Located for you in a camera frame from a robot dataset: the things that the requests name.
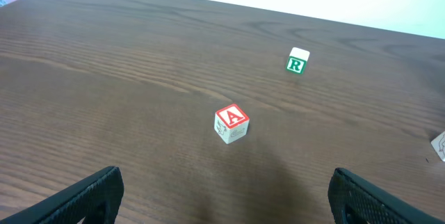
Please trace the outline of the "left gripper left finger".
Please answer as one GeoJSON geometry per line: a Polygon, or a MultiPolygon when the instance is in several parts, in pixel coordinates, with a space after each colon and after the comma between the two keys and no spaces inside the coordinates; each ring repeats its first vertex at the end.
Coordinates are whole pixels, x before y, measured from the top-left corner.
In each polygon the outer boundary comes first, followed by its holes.
{"type": "Polygon", "coordinates": [[[123,195],[120,169],[109,166],[1,222],[114,224],[123,195]]]}

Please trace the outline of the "red letter A block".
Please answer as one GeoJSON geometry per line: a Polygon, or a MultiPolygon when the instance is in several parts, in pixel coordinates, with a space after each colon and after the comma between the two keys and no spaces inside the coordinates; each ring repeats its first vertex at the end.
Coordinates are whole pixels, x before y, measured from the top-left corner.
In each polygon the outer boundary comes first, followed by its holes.
{"type": "Polygon", "coordinates": [[[214,129],[226,144],[247,134],[250,118],[237,104],[231,104],[215,113],[214,129]]]}

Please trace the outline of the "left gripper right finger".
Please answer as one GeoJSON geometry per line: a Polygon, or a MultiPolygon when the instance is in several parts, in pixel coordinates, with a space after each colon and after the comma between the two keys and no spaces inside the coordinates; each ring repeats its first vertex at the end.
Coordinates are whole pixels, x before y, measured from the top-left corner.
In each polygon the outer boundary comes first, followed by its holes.
{"type": "Polygon", "coordinates": [[[334,170],[327,196],[336,224],[444,224],[345,168],[334,170]]]}

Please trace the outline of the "red number 1 block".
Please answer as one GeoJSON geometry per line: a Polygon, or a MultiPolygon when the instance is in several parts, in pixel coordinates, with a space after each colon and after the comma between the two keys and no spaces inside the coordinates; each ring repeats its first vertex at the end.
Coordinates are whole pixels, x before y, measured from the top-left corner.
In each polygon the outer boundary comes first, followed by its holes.
{"type": "Polygon", "coordinates": [[[442,132],[437,137],[435,137],[430,144],[432,148],[436,151],[438,157],[445,161],[445,132],[442,132]]]}

